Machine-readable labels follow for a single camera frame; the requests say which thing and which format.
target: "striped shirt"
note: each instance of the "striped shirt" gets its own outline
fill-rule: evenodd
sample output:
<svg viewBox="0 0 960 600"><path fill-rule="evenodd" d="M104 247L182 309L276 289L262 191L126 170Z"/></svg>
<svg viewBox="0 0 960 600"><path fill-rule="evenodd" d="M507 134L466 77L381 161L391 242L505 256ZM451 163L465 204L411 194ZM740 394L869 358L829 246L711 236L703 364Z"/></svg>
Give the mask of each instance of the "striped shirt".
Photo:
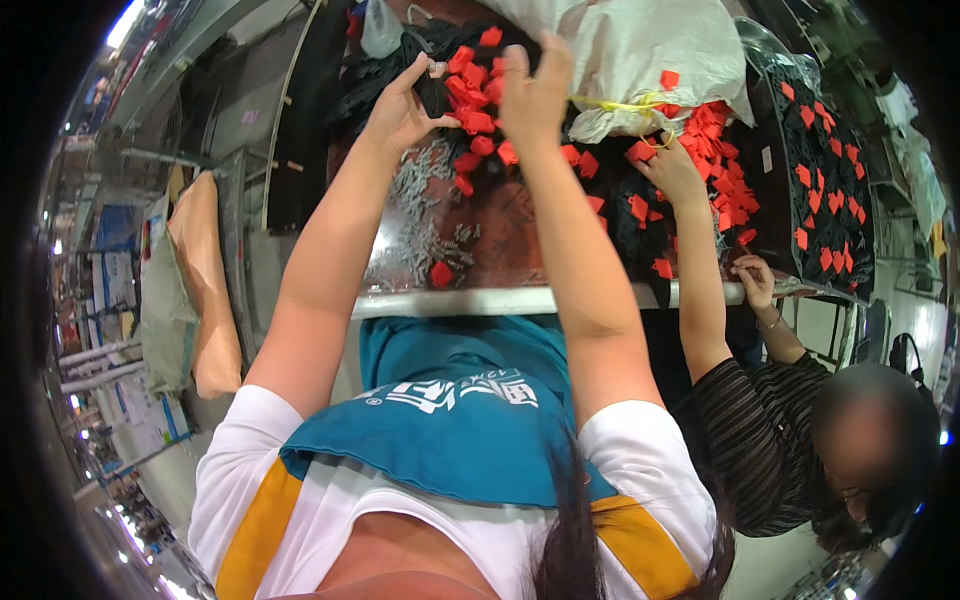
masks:
<svg viewBox="0 0 960 600"><path fill-rule="evenodd" d="M810 438L810 405L829 375L808 354L746 371L730 358L693 386L741 534L777 536L819 512L824 466Z"/></svg>

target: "white pipe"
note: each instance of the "white pipe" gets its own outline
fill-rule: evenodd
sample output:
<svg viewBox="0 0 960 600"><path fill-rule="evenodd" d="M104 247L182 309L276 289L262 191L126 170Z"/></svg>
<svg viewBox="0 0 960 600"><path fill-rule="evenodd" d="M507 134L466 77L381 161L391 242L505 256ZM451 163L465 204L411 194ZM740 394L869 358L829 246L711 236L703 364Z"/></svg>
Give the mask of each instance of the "white pipe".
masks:
<svg viewBox="0 0 960 600"><path fill-rule="evenodd" d="M61 367L69 367L70 365L76 365L91 358L99 358L105 354L110 354L111 352L116 352L117 350L129 348L130 346L136 346L138 344L139 342L135 341L133 338L130 338L129 340L123 340L121 342L113 342L112 344L105 344L99 348L91 348L89 350L84 350L83 352L77 352L76 354L63 356L58 361L58 364L60 364Z"/></svg>
<svg viewBox="0 0 960 600"><path fill-rule="evenodd" d="M109 371L98 373L95 377L90 377L89 379L62 383L60 384L60 392L63 394L76 394L77 392L90 390L104 385L108 381L112 381L117 377L122 377L123 375L139 371L145 367L146 365L144 362L142 360L138 360L135 363L128 363L121 367L117 367L116 369L110 369Z"/></svg>

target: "woman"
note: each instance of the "woman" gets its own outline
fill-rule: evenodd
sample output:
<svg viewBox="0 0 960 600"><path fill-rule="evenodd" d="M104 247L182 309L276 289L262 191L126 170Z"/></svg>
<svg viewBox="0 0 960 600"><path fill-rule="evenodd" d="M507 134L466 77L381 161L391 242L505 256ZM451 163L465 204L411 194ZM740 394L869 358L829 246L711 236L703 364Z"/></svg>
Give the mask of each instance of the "woman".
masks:
<svg viewBox="0 0 960 600"><path fill-rule="evenodd" d="M773 305L774 277L758 256L734 260L771 364L744 370L725 341L726 310L704 182L676 141L637 169L671 199L677 220L680 339L693 381L692 415L675 415L725 483L736 529L750 537L813 521L830 552L901 533L937 456L932 403L877 364L831 375Z"/></svg>
<svg viewBox="0 0 960 600"><path fill-rule="evenodd" d="M330 406L399 157L459 126L418 106L421 55L304 228L263 349L198 467L189 542L221 600L718 597L730 531L663 409L630 284L560 151L571 56L544 34L532 82L522 48L505 58L500 116L563 333L517 318L365 323L368 391Z"/></svg>

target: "fluorescent light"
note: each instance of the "fluorescent light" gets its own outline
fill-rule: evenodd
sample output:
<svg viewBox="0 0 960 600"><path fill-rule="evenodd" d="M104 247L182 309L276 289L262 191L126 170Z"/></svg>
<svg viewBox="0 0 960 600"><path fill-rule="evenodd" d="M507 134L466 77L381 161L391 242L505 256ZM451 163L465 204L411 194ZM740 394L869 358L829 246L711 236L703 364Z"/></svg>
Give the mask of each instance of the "fluorescent light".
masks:
<svg viewBox="0 0 960 600"><path fill-rule="evenodd" d="M123 14L117 19L116 25L110 30L110 34L107 36L107 46L110 48L120 47L120 44L127 38L127 34L133 27L133 22L137 16L140 15L140 11L143 10L143 3L144 0L133 0L130 2L127 9L123 11Z"/></svg>

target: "factory floor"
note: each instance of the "factory floor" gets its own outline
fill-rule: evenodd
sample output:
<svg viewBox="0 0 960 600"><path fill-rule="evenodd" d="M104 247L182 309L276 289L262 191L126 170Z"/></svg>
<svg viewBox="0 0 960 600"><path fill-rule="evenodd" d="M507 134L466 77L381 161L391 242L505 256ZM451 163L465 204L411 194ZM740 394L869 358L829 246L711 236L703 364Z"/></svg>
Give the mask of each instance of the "factory floor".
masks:
<svg viewBox="0 0 960 600"><path fill-rule="evenodd" d="M237 26L238 38L255 38L277 23L290 10L296 10L296 0L273 0L261 7L260 14ZM240 84L229 93L225 91L217 109L217 127L210 140L215 156L226 156L242 145L262 146L269 143L270 127L276 115L276 99L282 86L289 56L293 52L290 31L263 40L259 49L251 53L243 69ZM248 192L247 207L251 224L260 218L263 188L253 186ZM912 248L908 229L887 232L885 241L891 249L904 251ZM246 240L246 253L252 291L252 320L257 344L262 343L276 302L282 267L294 238L270 236L251 228ZM927 385L932 386L944 353L944 332L947 310L938 301L898 291L909 281L910 274L896 265L878 265L875 296L884 299L891 311L891 337L910 332L918 344ZM794 303L797 318L794 320ZM818 300L788 300L784 306L789 324L799 331L801 341L808 348L829 355L830 340L834 334L834 306ZM359 323L348 331L344 359L334 384L334 401L362 392L358 357ZM168 450L141 468L141 487L173 525L178 536L185 539L190 511L196 494L195 471L200 457L208 448L216 425L223 420L231 396L212 401L188 395L187 408L196 419L200 432L192 440ZM725 591L725 597L736 600L768 600L779 597L826 555L817 548L809 527L801 527L788 534L768 539L748 539L737 536L737 558Z"/></svg>

